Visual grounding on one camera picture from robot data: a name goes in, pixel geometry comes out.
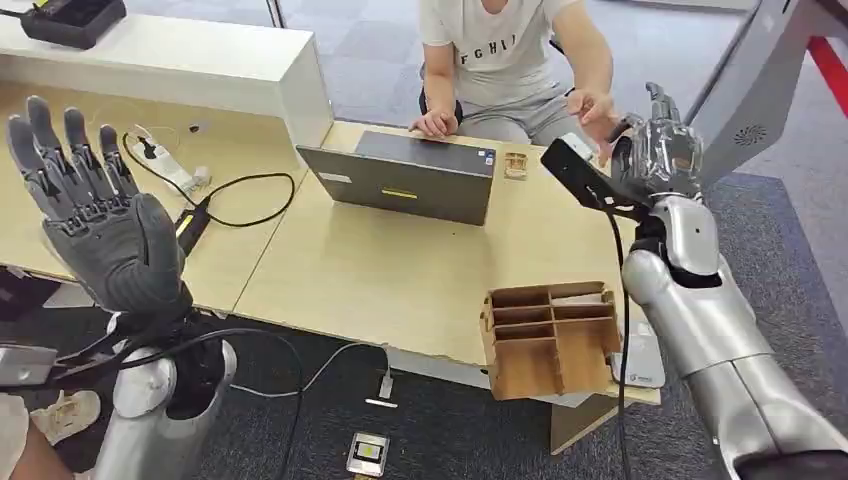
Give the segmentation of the person's right hand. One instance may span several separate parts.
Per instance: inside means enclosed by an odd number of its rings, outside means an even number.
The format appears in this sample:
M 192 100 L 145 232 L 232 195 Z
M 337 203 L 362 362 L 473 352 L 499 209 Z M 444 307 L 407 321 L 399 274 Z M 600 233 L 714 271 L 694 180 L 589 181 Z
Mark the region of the person's right hand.
M 427 137 L 447 137 L 457 133 L 459 122 L 452 111 L 431 110 L 413 121 L 409 131 L 417 131 Z

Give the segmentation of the person's left hand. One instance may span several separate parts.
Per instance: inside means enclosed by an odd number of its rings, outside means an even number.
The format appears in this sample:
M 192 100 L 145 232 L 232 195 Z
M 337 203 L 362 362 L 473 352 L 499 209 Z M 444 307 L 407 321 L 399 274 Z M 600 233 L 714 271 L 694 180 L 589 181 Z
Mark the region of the person's left hand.
M 583 132 L 597 144 L 599 165 L 604 168 L 613 151 L 609 137 L 619 123 L 612 97 L 599 91 L 574 89 L 567 96 L 567 111 L 577 117 Z

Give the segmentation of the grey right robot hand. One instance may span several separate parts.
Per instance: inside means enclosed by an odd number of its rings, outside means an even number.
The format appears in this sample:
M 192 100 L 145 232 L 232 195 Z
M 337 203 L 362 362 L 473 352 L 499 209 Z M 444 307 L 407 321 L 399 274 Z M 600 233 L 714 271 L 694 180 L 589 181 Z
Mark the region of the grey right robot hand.
M 651 115 L 622 117 L 607 137 L 613 147 L 610 176 L 627 198 L 649 204 L 660 195 L 701 198 L 703 141 L 685 124 L 673 98 L 655 82 L 645 84 Z

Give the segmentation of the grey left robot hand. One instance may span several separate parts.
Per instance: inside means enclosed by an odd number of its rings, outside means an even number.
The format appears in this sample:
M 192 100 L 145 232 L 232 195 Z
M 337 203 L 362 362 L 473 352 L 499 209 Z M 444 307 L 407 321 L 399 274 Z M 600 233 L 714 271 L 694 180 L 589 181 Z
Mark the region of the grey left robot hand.
M 82 112 L 69 107 L 63 117 L 61 141 L 47 101 L 31 95 L 25 115 L 6 123 L 10 155 L 53 250 L 108 311 L 158 314 L 187 306 L 174 222 L 154 195 L 140 191 L 116 130 L 100 128 L 96 153 Z

